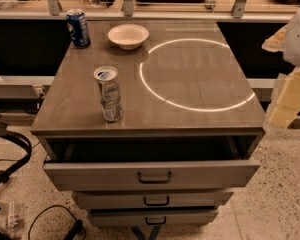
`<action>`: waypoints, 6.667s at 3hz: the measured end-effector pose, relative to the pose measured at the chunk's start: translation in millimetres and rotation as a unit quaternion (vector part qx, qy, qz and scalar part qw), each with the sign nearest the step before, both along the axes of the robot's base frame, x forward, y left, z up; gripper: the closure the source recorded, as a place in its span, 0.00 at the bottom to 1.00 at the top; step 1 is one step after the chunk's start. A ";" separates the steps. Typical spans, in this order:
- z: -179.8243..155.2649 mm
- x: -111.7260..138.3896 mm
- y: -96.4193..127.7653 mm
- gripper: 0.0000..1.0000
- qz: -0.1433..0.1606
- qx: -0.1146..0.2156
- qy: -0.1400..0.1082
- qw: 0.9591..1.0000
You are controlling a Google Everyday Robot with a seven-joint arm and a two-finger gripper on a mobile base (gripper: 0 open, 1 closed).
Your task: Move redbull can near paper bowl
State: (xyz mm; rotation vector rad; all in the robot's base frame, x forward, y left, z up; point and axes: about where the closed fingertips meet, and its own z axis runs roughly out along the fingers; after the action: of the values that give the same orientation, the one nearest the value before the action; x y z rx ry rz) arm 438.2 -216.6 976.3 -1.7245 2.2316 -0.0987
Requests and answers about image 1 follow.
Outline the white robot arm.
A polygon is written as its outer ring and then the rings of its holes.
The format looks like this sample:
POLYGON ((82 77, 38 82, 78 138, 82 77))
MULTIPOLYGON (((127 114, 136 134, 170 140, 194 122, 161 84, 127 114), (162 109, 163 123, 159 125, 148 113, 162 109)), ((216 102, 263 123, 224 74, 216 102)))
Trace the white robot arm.
POLYGON ((300 112, 300 9, 284 27, 264 41, 262 49, 282 52, 284 60, 295 66, 285 77, 267 119, 268 125, 286 129, 300 112))

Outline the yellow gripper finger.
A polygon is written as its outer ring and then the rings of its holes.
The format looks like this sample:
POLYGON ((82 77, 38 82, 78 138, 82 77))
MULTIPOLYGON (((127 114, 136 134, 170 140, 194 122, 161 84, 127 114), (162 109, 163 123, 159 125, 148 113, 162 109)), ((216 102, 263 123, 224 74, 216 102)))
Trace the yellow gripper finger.
POLYGON ((277 128, 287 128, 300 112, 300 67, 284 79, 281 92, 270 113, 268 122, 277 128))

